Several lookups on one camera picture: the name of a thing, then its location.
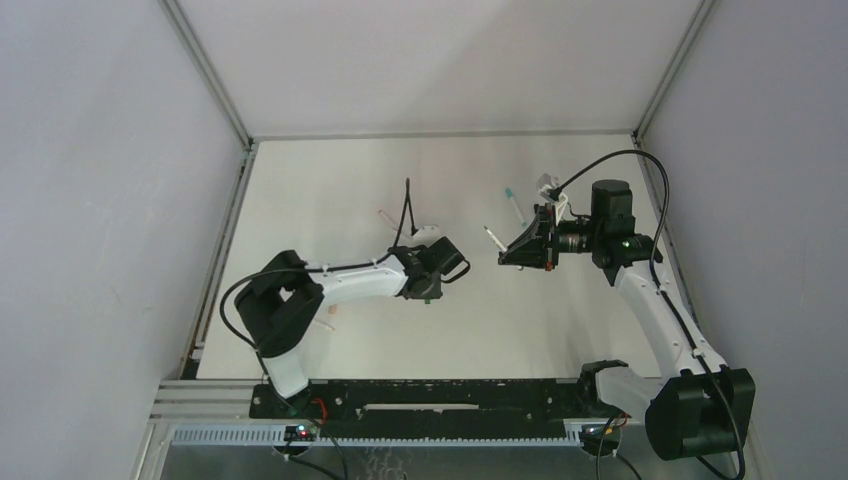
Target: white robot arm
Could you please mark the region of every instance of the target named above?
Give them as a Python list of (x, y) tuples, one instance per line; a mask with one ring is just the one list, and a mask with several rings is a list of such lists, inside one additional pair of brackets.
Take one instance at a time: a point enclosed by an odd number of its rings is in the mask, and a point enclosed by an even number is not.
[[(442, 278), (463, 263), (459, 273)], [(442, 284), (453, 283), (470, 269), (447, 237), (430, 246), (393, 247), (380, 259), (358, 264), (315, 265), (287, 250), (250, 281), (235, 305), (271, 384), (279, 396), (288, 398), (309, 384), (298, 345), (322, 306), (365, 297), (437, 299)]]
[[(558, 190), (553, 193), (552, 198), (560, 198)], [(554, 204), (536, 205), (533, 222), (500, 253), (498, 263), (550, 271), (560, 253), (591, 253), (633, 310), (662, 377), (642, 378), (619, 360), (590, 363), (580, 377), (589, 400), (643, 421), (654, 451), (664, 460), (733, 451), (733, 422), (720, 397), (728, 400), (744, 445), (754, 382), (747, 370), (727, 367), (681, 307), (653, 239), (634, 232), (631, 206), (630, 187), (620, 180), (595, 182), (592, 213), (576, 220), (560, 220)]]

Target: black cable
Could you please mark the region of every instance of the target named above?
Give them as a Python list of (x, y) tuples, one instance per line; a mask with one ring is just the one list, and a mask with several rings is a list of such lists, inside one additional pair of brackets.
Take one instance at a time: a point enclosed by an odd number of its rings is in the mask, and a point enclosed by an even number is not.
[[(406, 198), (403, 201), (404, 202), (404, 208), (406, 208), (406, 205), (409, 204), (409, 224), (410, 224), (409, 230), (410, 230), (410, 232), (412, 232), (412, 235), (415, 235), (415, 232), (417, 232), (418, 229), (415, 228), (415, 216), (412, 215), (412, 198), (410, 198), (410, 196), (409, 196), (409, 178), (406, 179), (406, 196), (405, 197)], [(401, 220), (401, 223), (398, 226), (398, 231), (400, 231), (400, 229), (402, 227), (403, 227), (403, 220)]]
[(289, 455), (288, 461), (294, 462), (298, 465), (303, 465), (304, 467), (309, 467), (313, 470), (317, 470), (317, 471), (323, 473), (324, 475), (326, 475), (327, 477), (332, 478), (333, 480), (343, 480), (342, 477), (340, 477), (340, 476), (336, 475), (335, 473), (327, 470), (326, 468), (319, 466), (319, 465), (315, 465), (314, 463), (311, 463), (311, 462), (307, 462), (306, 460), (301, 460), (297, 457), (293, 457), (293, 456)]
[(604, 425), (604, 431), (601, 432), (601, 439), (600, 441), (598, 441), (598, 455), (595, 456), (595, 477), (597, 478), (597, 480), (601, 480), (601, 456), (604, 451), (604, 437), (607, 436), (607, 430), (609, 430), (609, 426), (612, 425), (612, 422), (614, 422), (615, 419), (618, 417), (618, 415), (610, 417), (610, 419), (607, 420), (606, 425)]
[(712, 370), (709, 369), (707, 362), (702, 357), (698, 357), (698, 361), (701, 362), (701, 367), (705, 372), (707, 372), (707, 377), (713, 384), (713, 388), (715, 388), (716, 392), (718, 392), (718, 398), (721, 400), (721, 404), (724, 406), (725, 411), (727, 411), (728, 417), (730, 417), (730, 427), (733, 429), (733, 439), (736, 441), (736, 458), (739, 462), (739, 471), (735, 477), (728, 477), (727, 475), (719, 472), (717, 468), (710, 465), (704, 457), (697, 457), (698, 461), (722, 480), (742, 480), (745, 478), (745, 454), (742, 451), (742, 436), (739, 435), (739, 426), (736, 424), (736, 418), (733, 417), (733, 410), (730, 408), (730, 402), (727, 401), (727, 397), (724, 395), (721, 387), (719, 387), (718, 381), (716, 380)]
[(327, 477), (332, 478), (333, 480), (344, 480), (341, 477), (339, 477), (338, 475), (336, 475), (335, 473), (327, 470), (324, 467), (316, 465), (312, 462), (307, 462), (306, 460), (301, 460), (297, 455), (292, 455), (291, 453), (289, 453), (289, 447), (291, 446), (291, 442), (292, 442), (291, 440), (286, 442), (286, 444), (283, 446), (282, 449), (279, 449), (279, 447), (273, 447), (273, 450), (275, 452), (282, 454), (283, 458), (287, 462), (291, 461), (291, 462), (297, 463), (299, 465), (303, 465), (304, 467), (309, 467), (313, 470), (317, 470), (317, 471), (323, 473), (324, 475), (326, 475)]
[[(686, 335), (686, 341), (689, 342), (689, 346), (694, 352), (695, 349), (698, 348), (698, 346), (695, 343), (695, 339), (692, 338), (692, 333), (689, 331), (689, 328), (683, 322), (683, 317), (680, 315), (680, 312), (674, 306), (674, 302), (671, 301), (671, 298), (668, 296), (668, 293), (660, 290), (660, 294), (662, 295), (663, 300), (665, 300), (665, 303), (668, 305), (668, 308), (671, 310), (671, 313), (674, 314), (674, 318), (677, 319), (677, 323), (680, 325), (680, 328), (683, 329), (683, 334)], [(728, 418), (730, 419), (730, 426), (733, 429), (733, 439), (736, 442), (736, 456), (739, 460), (739, 472), (736, 474), (735, 477), (728, 477), (723, 473), (719, 472), (718, 469), (716, 469), (714, 466), (710, 465), (710, 463), (707, 462), (704, 457), (698, 456), (696, 458), (699, 462), (704, 464), (704, 466), (707, 467), (713, 474), (715, 474), (722, 480), (742, 480), (743, 478), (745, 478), (745, 455), (742, 451), (742, 436), (739, 435), (739, 426), (736, 424), (736, 418), (733, 416), (733, 410), (730, 408), (730, 402), (727, 401), (727, 397), (724, 395), (724, 392), (718, 385), (718, 381), (715, 378), (715, 374), (713, 374), (713, 371), (710, 370), (710, 367), (709, 365), (707, 365), (707, 361), (704, 360), (704, 357), (699, 355), (695, 358), (698, 359), (698, 362), (701, 364), (701, 368), (703, 368), (704, 372), (706, 372), (707, 378), (710, 379), (713, 388), (715, 388), (716, 392), (718, 393), (718, 397), (721, 400), (721, 404), (724, 407)]]
[(648, 267), (651, 270), (651, 277), (653, 277), (654, 283), (656, 283), (657, 287), (659, 287), (660, 286), (660, 280), (657, 277), (657, 271), (654, 267), (654, 257), (656, 257), (656, 255), (657, 255), (657, 248), (658, 248), (658, 245), (659, 245), (660, 235), (662, 234), (663, 228), (665, 228), (666, 215), (668, 214), (669, 187), (668, 187), (668, 174), (665, 171), (665, 167), (663, 167), (662, 163), (660, 163), (660, 161), (657, 159), (657, 157), (651, 155), (648, 152), (645, 152), (645, 151), (642, 151), (642, 150), (636, 150), (636, 149), (619, 150), (617, 152), (609, 153), (609, 154), (604, 155), (603, 157), (595, 160), (594, 162), (590, 163), (589, 165), (584, 167), (582, 170), (580, 170), (579, 172), (574, 174), (574, 176), (572, 176), (571, 178), (566, 180), (565, 183), (563, 183), (562, 185), (558, 186), (557, 188), (551, 190), (550, 197), (554, 198), (554, 199), (558, 199), (560, 193), (562, 193), (562, 191), (565, 189), (565, 187), (567, 187), (572, 182), (574, 182), (575, 180), (577, 180), (578, 178), (583, 176), (584, 173), (595, 168), (599, 164), (609, 160), (610, 158), (617, 157), (619, 155), (638, 155), (642, 158), (650, 160), (651, 163), (656, 165), (656, 167), (660, 171), (660, 175), (662, 176), (662, 179), (663, 179), (663, 193), (665, 195), (664, 195), (664, 198), (663, 198), (662, 211), (660, 211), (660, 220), (657, 223), (657, 231), (656, 231), (656, 233), (654, 233), (654, 245), (651, 248), (651, 259), (648, 262)]
[(616, 453), (615, 458), (621, 460), (621, 463), (627, 465), (627, 468), (629, 468), (630, 471), (633, 472), (633, 475), (636, 475), (636, 478), (638, 480), (642, 480), (642, 475), (639, 475), (639, 472), (636, 471), (636, 467), (634, 467), (632, 463), (630, 463), (626, 458), (624, 458), (623, 455), (621, 455), (620, 453)]

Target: aluminum frame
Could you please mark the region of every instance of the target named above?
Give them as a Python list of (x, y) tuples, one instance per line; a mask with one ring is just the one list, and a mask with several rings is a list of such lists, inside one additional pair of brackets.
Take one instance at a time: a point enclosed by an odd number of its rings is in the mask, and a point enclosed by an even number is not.
[[(634, 146), (641, 148), (643, 137), (650, 127), (656, 112), (665, 100), (666, 93), (673, 85), (677, 73), (684, 64), (686, 58), (691, 53), (692, 47), (704, 28), (706, 21), (709, 19), (714, 8), (720, 0), (702, 0), (695, 14), (690, 20), (686, 28), (683, 38), (680, 40), (674, 55), (672, 56), (668, 66), (663, 72), (662, 78), (657, 85), (644, 113), (642, 114), (638, 124), (632, 131)], [(174, 27), (177, 35), (180, 38), (184, 48), (190, 55), (192, 62), (197, 67), (198, 73), (203, 78), (204, 83), (210, 91), (215, 101), (219, 104), (223, 113), (227, 117), (233, 132), (238, 137), (239, 141), (245, 148), (245, 159), (239, 169), (235, 186), (231, 194), (230, 209), (224, 219), (222, 231), (219, 237), (218, 245), (215, 250), (214, 257), (210, 263), (207, 280), (205, 283), (205, 291), (203, 298), (198, 306), (197, 323), (194, 329), (194, 334), (189, 339), (189, 349), (180, 372), (183, 371), (185, 363), (191, 358), (197, 349), (203, 348), (203, 338), (206, 328), (208, 327), (209, 318), (214, 308), (214, 302), (217, 297), (218, 288), (220, 286), (221, 274), (224, 265), (226, 264), (227, 254), (232, 242), (235, 226), (238, 221), (238, 216), (241, 211), (241, 205), (244, 199), (244, 194), (252, 171), (253, 163), (256, 157), (257, 143), (256, 140), (295, 140), (295, 139), (330, 139), (330, 138), (395, 138), (395, 137), (434, 137), (434, 136), (499, 136), (499, 135), (561, 135), (561, 134), (590, 134), (590, 133), (625, 133), (622, 131), (509, 131), (509, 132), (440, 132), (436, 133), (409, 133), (409, 134), (394, 134), (394, 135), (367, 135), (367, 136), (320, 136), (320, 137), (262, 137), (254, 139), (247, 130), (244, 122), (238, 114), (238, 110), (228, 95), (223, 82), (220, 80), (214, 65), (206, 54), (200, 39), (197, 37), (194, 29), (187, 18), (178, 0), (159, 0), (166, 16)], [(654, 174), (648, 169), (645, 162), (642, 163), (643, 176), (648, 184), (649, 190), (652, 192), (652, 202), (654, 209), (659, 214), (659, 192), (656, 188), (656, 179)], [(689, 310), (692, 311), (692, 303), (689, 292), (686, 288), (685, 277), (680, 269), (677, 255), (674, 251), (674, 243), (672, 240), (673, 234), (669, 226), (663, 231), (663, 238), (666, 241), (666, 250), (671, 258), (672, 267), (676, 270), (678, 280), (680, 281), (681, 294), (684, 300), (689, 305)], [(269, 420), (253, 420), (248, 417), (250, 402), (252, 401), (252, 390), (256, 384), (256, 380), (166, 380), (160, 385), (153, 408), (151, 409), (150, 418), (148, 419), (147, 427), (139, 448), (139, 453), (133, 468), (132, 478), (153, 480), (161, 476), (164, 467), (168, 449), (173, 444), (209, 444), (209, 442), (218, 442), (216, 445), (227, 444), (226, 442), (237, 445), (256, 444), (256, 442), (275, 441), (277, 437), (270, 435), (267, 437), (249, 437), (249, 432), (276, 432), (279, 427), (297, 422), (297, 420), (286, 421), (269, 421)], [(606, 419), (573, 419), (566, 422), (566, 429), (579, 431), (584, 425), (603, 424)], [(224, 435), (215, 440), (210, 440), (210, 437), (205, 437), (200, 434), (192, 435), (190, 432), (199, 432), (202, 429), (207, 429), (210, 432), (231, 432), (232, 435)], [(238, 432), (248, 435), (248, 437), (240, 436)], [(749, 446), (746, 449), (746, 458), (751, 457), (750, 470), (753, 474), (752, 478), (760, 477), (759, 472), (762, 471), (758, 467), (760, 462), (764, 461), (759, 442), (757, 441), (756, 433), (753, 425), (749, 434)]]

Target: white panel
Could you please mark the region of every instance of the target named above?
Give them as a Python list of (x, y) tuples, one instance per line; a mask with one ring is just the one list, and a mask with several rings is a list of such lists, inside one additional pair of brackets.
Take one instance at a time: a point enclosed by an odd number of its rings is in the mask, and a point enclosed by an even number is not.
[(242, 156), (154, 1), (0, 6), (0, 478), (128, 478)]
[(698, 0), (183, 0), (253, 135), (633, 129)]
[[(260, 270), (282, 250), (338, 262), (384, 252), (393, 233), (377, 214), (399, 218), (411, 177), (415, 219), (435, 223), (472, 262), (471, 272), (425, 305), (399, 298), (343, 303), (317, 318), (301, 355), (312, 378), (576, 377), (585, 362), (620, 358), (643, 375), (658, 369), (636, 318), (589, 255), (563, 255), (553, 273), (497, 264), (483, 225), (504, 241), (523, 230), (504, 193), (524, 214), (540, 200), (536, 179), (566, 178), (613, 150), (626, 135), (263, 142), (244, 199), (222, 285)], [(591, 184), (631, 183), (639, 231), (656, 220), (632, 157), (603, 164), (567, 190), (588, 212)], [(232, 304), (228, 315), (241, 322)], [(202, 378), (258, 378), (252, 350), (212, 319)]]
[(713, 345), (774, 478), (844, 478), (848, 2), (721, 2), (648, 132)]

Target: marker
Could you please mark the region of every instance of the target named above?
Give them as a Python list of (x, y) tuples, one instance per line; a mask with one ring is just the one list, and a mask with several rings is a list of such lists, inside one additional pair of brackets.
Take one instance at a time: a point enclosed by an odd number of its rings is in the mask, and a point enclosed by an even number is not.
[(489, 238), (491, 238), (491, 239), (492, 239), (492, 241), (493, 241), (493, 242), (495, 242), (495, 245), (498, 247), (498, 250), (500, 250), (500, 251), (502, 251), (502, 252), (505, 252), (505, 251), (506, 251), (506, 247), (504, 247), (503, 243), (501, 243), (501, 241), (500, 241), (500, 240), (498, 240), (498, 237), (496, 237), (496, 236), (495, 236), (495, 234), (494, 234), (494, 233), (492, 233), (492, 231), (491, 231), (491, 230), (489, 230), (489, 227), (487, 227), (487, 226), (483, 225), (483, 229), (484, 229), (484, 230), (486, 230), (486, 233), (488, 233), (488, 234), (489, 234)]
[(512, 190), (509, 187), (506, 187), (506, 198), (508, 198), (509, 203), (512, 204), (512, 209), (515, 210), (515, 215), (518, 217), (518, 222), (521, 224), (521, 228), (527, 228), (527, 220), (524, 219), (524, 214), (521, 213), (521, 209), (518, 208), (518, 202), (515, 201), (515, 195), (512, 194)]

